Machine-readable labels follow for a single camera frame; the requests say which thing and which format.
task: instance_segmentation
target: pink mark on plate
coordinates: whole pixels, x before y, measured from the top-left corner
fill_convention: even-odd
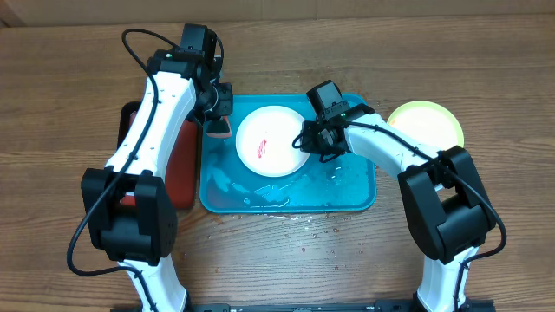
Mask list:
[[[261,159],[262,156],[266,153],[266,139],[262,139],[260,145],[258,146],[258,159]]]

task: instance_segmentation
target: wooden tabletop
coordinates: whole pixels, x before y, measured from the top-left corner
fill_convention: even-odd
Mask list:
[[[508,245],[473,264],[472,298],[499,310],[555,305],[555,16],[209,23],[236,94],[304,93],[331,79],[378,100],[412,100],[459,119]],[[134,25],[178,41],[182,23]],[[108,311],[139,302],[123,273],[84,278],[65,254],[84,214],[80,181],[114,152],[122,105],[145,75],[127,26],[0,29],[0,310]],[[166,46],[133,35],[146,59]],[[396,182],[381,170],[363,213],[217,216],[180,212],[174,248],[193,302],[271,304],[409,298],[423,256]],[[482,250],[500,239],[491,231]],[[75,262],[114,265],[82,236]]]

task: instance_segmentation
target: white plate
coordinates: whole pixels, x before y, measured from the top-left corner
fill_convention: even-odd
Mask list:
[[[239,158],[253,172],[265,177],[283,177],[298,170],[308,153],[292,147],[301,133],[304,118],[281,106],[262,107],[239,125],[235,147]]]

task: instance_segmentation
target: blue tray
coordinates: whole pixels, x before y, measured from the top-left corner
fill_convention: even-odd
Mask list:
[[[343,94],[353,107],[366,101],[357,94]],[[374,164],[345,154],[329,163],[311,155],[296,172],[267,178],[249,170],[237,155],[235,133],[252,111],[270,105],[289,107],[306,120],[316,115],[305,94],[234,95],[229,117],[233,136],[202,137],[200,202],[216,213],[299,213],[363,211],[375,200]]]

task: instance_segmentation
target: wooden table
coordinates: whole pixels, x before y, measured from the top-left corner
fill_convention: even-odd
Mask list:
[[[134,26],[175,41],[182,30]],[[332,79],[378,100],[384,117],[411,100],[447,107],[509,233],[500,256],[473,265],[467,293],[494,299],[499,310],[553,309],[555,16],[209,26],[224,40],[225,79],[237,94],[303,93]],[[114,152],[121,106],[144,89],[145,75],[121,44],[126,27],[0,29],[0,310],[107,311],[138,302],[127,275],[83,278],[65,263],[83,216],[81,176]],[[130,42],[143,59],[166,47],[140,35]],[[398,185],[380,170],[378,185],[371,209],[354,214],[216,216],[197,201],[180,213],[180,281],[196,303],[409,298],[422,254]],[[499,237],[492,231],[482,250]],[[84,269],[114,264],[87,230],[75,252]]]

